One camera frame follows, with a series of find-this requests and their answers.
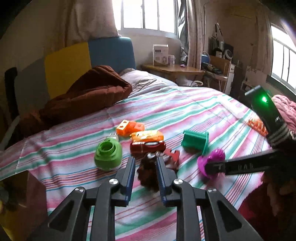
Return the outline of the green white plug-in device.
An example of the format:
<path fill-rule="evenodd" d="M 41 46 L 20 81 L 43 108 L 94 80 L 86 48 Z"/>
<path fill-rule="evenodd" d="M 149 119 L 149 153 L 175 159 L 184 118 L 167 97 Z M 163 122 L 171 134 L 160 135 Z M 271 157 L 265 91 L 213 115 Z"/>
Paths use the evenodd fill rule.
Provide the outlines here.
<path fill-rule="evenodd" d="M 117 170 L 122 162 L 122 146 L 118 135 L 109 135 L 96 148 L 95 165 L 103 171 Z"/>

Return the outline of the brown cupcake toy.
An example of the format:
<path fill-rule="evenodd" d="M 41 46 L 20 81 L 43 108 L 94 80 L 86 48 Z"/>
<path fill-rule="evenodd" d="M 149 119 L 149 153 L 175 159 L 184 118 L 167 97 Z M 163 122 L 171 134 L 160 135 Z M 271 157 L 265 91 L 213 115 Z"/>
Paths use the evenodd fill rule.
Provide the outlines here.
<path fill-rule="evenodd" d="M 147 188 L 148 190 L 152 190 L 153 192 L 159 191 L 158 179 L 157 179 L 157 171 L 156 171 L 156 161 L 157 157 L 163 158 L 163 152 L 157 151 L 155 153 L 147 153 L 140 161 L 139 168 L 137 170 L 138 180 L 140 184 Z M 178 166 L 166 165 L 166 168 L 174 170 L 177 174 Z"/>

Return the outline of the red metal capsule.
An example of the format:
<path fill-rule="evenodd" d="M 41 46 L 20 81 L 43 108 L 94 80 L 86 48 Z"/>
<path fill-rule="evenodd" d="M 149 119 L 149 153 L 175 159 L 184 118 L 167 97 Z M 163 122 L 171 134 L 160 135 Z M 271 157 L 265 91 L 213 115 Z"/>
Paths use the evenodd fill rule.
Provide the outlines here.
<path fill-rule="evenodd" d="M 156 142 L 133 142 L 130 144 L 130 152 L 133 155 L 140 155 L 146 153 L 154 153 L 157 151 L 163 152 L 166 149 L 164 141 Z"/>

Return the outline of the magenta ribbed cone toy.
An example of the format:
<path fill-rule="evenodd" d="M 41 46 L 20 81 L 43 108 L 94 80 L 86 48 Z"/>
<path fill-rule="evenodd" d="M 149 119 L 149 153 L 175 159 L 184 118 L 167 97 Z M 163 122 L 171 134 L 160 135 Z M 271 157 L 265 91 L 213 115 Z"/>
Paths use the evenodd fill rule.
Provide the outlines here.
<path fill-rule="evenodd" d="M 208 156 L 199 156 L 197 158 L 197 165 L 200 172 L 209 179 L 215 179 L 218 174 L 210 174 L 205 170 L 206 164 L 212 162 L 222 162 L 225 161 L 225 152 L 222 149 L 214 149 Z"/>

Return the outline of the orange perforated block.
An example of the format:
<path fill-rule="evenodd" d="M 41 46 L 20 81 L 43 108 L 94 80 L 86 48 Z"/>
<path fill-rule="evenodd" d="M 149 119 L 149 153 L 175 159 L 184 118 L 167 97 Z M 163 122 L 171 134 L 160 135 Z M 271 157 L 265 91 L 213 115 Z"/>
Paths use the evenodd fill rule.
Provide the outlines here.
<path fill-rule="evenodd" d="M 144 124 L 133 120 L 123 120 L 117 127 L 116 133 L 119 136 L 126 137 L 131 133 L 144 131 Z"/>

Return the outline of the red puzzle piece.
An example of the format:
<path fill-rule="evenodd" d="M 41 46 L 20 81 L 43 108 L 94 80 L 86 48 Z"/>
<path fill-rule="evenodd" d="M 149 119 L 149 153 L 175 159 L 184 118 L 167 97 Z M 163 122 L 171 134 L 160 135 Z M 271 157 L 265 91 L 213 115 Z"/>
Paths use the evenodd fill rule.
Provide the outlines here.
<path fill-rule="evenodd" d="M 165 161 L 166 165 L 171 166 L 178 166 L 179 165 L 179 157 L 180 157 L 180 151 L 171 149 L 165 149 L 163 152 L 163 159 Z"/>

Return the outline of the orange yellow plastic shell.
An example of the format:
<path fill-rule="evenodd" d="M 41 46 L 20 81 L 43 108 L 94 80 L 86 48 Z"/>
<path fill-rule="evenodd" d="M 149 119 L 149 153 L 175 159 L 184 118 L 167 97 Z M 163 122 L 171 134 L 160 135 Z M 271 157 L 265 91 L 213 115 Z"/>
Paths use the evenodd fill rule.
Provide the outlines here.
<path fill-rule="evenodd" d="M 164 140 L 164 135 L 158 130 L 140 131 L 130 134 L 134 142 L 159 142 Z"/>

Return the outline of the green flanged tube part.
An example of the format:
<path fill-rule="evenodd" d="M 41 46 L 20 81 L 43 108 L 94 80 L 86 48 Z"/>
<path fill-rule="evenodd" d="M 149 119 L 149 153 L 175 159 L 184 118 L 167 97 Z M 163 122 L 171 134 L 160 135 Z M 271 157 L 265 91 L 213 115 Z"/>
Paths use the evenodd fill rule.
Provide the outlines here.
<path fill-rule="evenodd" d="M 209 145 L 209 133 L 195 132 L 190 130 L 184 130 L 183 140 L 181 145 L 185 149 L 195 149 L 201 152 L 202 156 L 205 156 Z"/>

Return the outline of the orange ridged clip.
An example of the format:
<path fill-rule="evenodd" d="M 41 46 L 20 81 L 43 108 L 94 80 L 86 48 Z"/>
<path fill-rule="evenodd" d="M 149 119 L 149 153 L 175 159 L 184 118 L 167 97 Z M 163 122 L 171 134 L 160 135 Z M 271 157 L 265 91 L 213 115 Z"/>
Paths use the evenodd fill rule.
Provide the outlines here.
<path fill-rule="evenodd" d="M 268 135 L 267 128 L 265 127 L 263 121 L 259 118 L 250 118 L 247 122 L 248 126 L 250 126 L 253 130 L 257 131 L 263 137 Z"/>

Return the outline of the striped bed sheet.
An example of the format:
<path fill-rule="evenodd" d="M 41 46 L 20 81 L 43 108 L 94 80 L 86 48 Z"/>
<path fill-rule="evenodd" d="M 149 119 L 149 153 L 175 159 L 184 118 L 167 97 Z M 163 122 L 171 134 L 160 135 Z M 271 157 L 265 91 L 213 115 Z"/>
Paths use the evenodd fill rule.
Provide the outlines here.
<path fill-rule="evenodd" d="M 175 158 L 177 177 L 193 187 L 218 189 L 238 208 L 261 183 L 261 174 L 226 176 L 209 180 L 198 157 L 220 154 L 229 160 L 268 150 L 269 145 L 249 122 L 256 114 L 244 104 L 206 87 L 162 87 L 143 90 L 96 113 L 42 131 L 1 153 L 1 178 L 29 171 L 46 187 L 47 210 L 53 210 L 78 186 L 98 187 L 114 178 L 101 169 L 95 155 L 110 154 L 108 138 L 119 142 L 122 167 L 133 156 L 166 150 Z"/>

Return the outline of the gold metal tin box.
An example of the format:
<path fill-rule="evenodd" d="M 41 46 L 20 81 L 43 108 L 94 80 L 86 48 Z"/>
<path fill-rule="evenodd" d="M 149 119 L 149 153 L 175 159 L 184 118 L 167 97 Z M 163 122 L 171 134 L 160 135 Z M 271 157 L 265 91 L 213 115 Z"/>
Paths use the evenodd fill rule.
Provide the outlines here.
<path fill-rule="evenodd" d="M 1 181 L 1 240 L 26 240 L 47 216 L 46 187 L 33 174 Z"/>

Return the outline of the brown quilted blanket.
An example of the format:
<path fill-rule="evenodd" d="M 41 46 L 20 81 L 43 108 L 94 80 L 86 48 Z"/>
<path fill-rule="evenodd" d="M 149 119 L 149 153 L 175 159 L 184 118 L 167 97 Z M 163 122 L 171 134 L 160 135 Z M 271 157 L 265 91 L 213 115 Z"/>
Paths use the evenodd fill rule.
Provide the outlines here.
<path fill-rule="evenodd" d="M 15 144 L 55 125 L 111 107 L 131 92 L 131 84 L 110 66 L 95 66 L 76 80 L 65 94 L 22 117 L 10 141 Z"/>

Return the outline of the grey pillow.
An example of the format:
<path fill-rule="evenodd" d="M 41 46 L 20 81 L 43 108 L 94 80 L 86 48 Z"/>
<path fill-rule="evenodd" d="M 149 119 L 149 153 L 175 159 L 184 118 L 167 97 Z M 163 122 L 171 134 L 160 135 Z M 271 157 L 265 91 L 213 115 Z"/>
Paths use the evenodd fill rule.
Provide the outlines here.
<path fill-rule="evenodd" d="M 133 68 L 126 68 L 119 73 L 119 76 L 132 86 L 132 92 L 128 98 L 156 91 L 164 87 L 178 86 L 166 78 Z"/>

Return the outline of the wooden bedside shelf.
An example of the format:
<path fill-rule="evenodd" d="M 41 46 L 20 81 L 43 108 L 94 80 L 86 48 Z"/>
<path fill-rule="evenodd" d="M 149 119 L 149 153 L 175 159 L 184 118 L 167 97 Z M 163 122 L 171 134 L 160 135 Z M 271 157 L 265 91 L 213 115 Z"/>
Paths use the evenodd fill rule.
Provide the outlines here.
<path fill-rule="evenodd" d="M 157 72 L 160 74 L 167 75 L 169 80 L 175 81 L 180 76 L 191 77 L 191 76 L 203 76 L 205 74 L 204 70 L 199 70 L 194 67 L 181 67 L 180 65 L 168 65 L 168 66 L 154 66 L 149 64 L 144 64 L 141 66 L 143 71 L 149 73 Z"/>

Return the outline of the grey yellow blue headboard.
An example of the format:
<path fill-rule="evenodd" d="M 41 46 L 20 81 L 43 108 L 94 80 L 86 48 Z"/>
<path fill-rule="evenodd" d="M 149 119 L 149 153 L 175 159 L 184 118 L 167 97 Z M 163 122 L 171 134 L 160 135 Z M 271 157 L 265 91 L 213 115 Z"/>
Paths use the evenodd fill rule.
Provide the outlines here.
<path fill-rule="evenodd" d="M 119 73 L 136 68 L 132 41 L 128 37 L 100 38 L 72 45 L 36 60 L 15 79 L 16 102 L 21 115 L 41 109 L 66 93 L 92 67 L 110 66 Z"/>

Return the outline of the white product box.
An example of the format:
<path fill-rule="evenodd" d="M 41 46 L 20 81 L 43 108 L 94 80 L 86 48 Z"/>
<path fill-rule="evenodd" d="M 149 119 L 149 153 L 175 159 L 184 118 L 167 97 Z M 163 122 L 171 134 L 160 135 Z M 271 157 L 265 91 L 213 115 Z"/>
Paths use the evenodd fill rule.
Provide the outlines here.
<path fill-rule="evenodd" d="M 154 66 L 168 65 L 169 46 L 164 44 L 153 44 L 152 58 Z"/>

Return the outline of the black rolled mat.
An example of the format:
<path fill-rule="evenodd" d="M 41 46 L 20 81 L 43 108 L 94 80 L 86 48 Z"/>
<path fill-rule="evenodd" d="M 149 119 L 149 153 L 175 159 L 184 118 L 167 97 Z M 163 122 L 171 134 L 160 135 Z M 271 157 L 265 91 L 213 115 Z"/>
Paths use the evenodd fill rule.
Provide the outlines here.
<path fill-rule="evenodd" d="M 8 103 L 9 113 L 12 120 L 14 120 L 19 115 L 15 93 L 15 79 L 17 75 L 18 71 L 16 67 L 12 67 L 4 73 L 6 100 Z"/>

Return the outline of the pale patterned curtain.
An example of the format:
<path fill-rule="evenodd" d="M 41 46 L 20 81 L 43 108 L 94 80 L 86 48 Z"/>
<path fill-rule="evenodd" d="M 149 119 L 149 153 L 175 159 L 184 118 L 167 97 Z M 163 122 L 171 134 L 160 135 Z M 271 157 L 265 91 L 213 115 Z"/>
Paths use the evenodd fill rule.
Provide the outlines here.
<path fill-rule="evenodd" d="M 68 1 L 62 26 L 62 42 L 66 47 L 119 36 L 112 1 Z"/>

